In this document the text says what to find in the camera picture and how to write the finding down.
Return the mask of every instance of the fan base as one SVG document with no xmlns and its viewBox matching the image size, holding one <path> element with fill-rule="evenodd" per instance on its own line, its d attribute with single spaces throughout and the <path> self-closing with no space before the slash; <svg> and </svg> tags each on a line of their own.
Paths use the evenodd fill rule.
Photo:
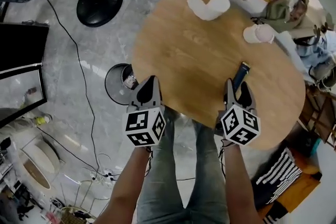
<svg viewBox="0 0 336 224">
<path fill-rule="evenodd" d="M 99 27 L 108 23 L 120 10 L 123 0 L 79 0 L 77 16 L 88 27 Z"/>
</svg>

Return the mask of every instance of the person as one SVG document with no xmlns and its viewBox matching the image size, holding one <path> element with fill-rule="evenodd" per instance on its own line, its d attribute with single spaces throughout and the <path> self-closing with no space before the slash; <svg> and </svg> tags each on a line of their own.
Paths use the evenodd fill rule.
<svg viewBox="0 0 336 224">
<path fill-rule="evenodd" d="M 150 153 L 145 147 L 137 147 L 114 186 L 108 206 L 94 224 L 132 223 L 138 199 L 138 223 L 263 223 L 255 208 L 240 147 L 224 142 L 224 182 L 214 132 L 197 122 L 193 122 L 196 179 L 189 203 L 183 207 L 173 155 L 174 120 L 167 108 L 164 117 L 166 128 L 158 146 L 153 147 L 148 175 L 144 178 Z"/>
<path fill-rule="evenodd" d="M 36 93 L 36 91 L 36 87 L 30 88 L 26 91 L 23 98 L 23 104 L 20 106 L 20 109 L 0 108 L 0 119 L 5 119 L 8 116 L 33 103 L 31 99 L 33 98 L 33 95 L 34 93 Z M 42 113 L 38 109 L 33 109 L 23 116 L 11 121 L 4 127 L 0 128 L 0 135 L 2 135 L 2 138 L 8 137 L 11 136 L 13 133 L 18 133 L 31 127 L 47 124 L 52 120 L 53 118 L 51 117 L 51 115 Z"/>
</svg>

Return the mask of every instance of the jeans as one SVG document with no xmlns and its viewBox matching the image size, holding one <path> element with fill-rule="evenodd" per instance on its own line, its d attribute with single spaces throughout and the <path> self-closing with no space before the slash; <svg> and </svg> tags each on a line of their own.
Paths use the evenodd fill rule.
<svg viewBox="0 0 336 224">
<path fill-rule="evenodd" d="M 141 190 L 138 223 L 229 223 L 214 133 L 196 122 L 196 180 L 189 203 L 183 208 L 173 155 L 174 121 L 168 114 L 166 110 L 164 135 L 159 145 L 153 147 L 152 168 Z"/>
</svg>

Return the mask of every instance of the table top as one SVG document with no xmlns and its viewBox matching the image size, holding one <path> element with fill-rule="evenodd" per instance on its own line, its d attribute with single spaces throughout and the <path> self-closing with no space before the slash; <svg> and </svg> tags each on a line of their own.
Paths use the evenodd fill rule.
<svg viewBox="0 0 336 224">
<path fill-rule="evenodd" d="M 160 0 L 136 38 L 134 74 L 139 81 L 156 75 L 165 105 L 214 127 L 218 110 L 224 109 L 225 81 L 235 76 L 242 61 L 248 63 L 245 81 L 261 120 L 261 135 L 250 146 L 274 147 L 298 119 L 305 85 L 274 42 L 244 41 L 243 30 L 251 25 L 236 6 L 208 22 L 196 17 L 186 0 Z"/>
</svg>

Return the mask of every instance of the gray tile floor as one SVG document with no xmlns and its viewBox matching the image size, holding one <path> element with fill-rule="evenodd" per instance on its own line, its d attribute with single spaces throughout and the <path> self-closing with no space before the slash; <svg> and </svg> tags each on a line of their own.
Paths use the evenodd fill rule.
<svg viewBox="0 0 336 224">
<path fill-rule="evenodd" d="M 79 45 L 79 54 L 88 83 L 88 96 L 96 115 L 93 138 L 102 168 L 118 174 L 124 168 L 132 146 L 123 138 L 121 117 L 125 107 L 111 101 L 105 92 L 104 78 L 110 67 L 116 63 L 131 62 L 132 46 L 143 20 L 153 10 L 159 0 L 124 0 L 121 10 L 109 23 L 98 28 L 82 25 L 76 16 L 78 0 L 51 0 L 59 18 Z M 43 129 L 71 150 L 78 157 L 96 167 L 93 145 L 90 137 L 92 114 L 85 98 L 84 80 L 76 55 L 76 48 L 63 29 L 46 0 L 32 0 L 25 4 L 10 4 L 5 21 L 22 22 L 35 20 L 48 23 L 50 32 L 46 43 L 43 76 L 48 103 L 40 109 L 53 116 L 52 123 Z M 18 135 L 17 144 L 28 141 L 28 134 Z M 75 159 L 56 143 L 59 156 L 65 162 L 58 176 L 48 175 L 52 182 L 53 195 L 63 200 L 61 187 L 67 203 L 74 203 L 78 182 L 90 180 L 90 167 Z M 264 162 L 272 150 L 260 152 L 243 150 L 248 172 L 253 175 L 260 163 Z M 195 136 L 191 120 L 181 117 L 176 122 L 174 155 L 178 179 L 194 177 L 196 165 Z M 178 182 L 183 203 L 188 202 L 194 180 Z M 87 189 L 81 187 L 81 201 Z M 89 209 L 93 199 L 110 196 L 112 184 L 94 183 L 83 203 Z M 98 215 L 106 200 L 96 200 L 92 213 Z"/>
</svg>

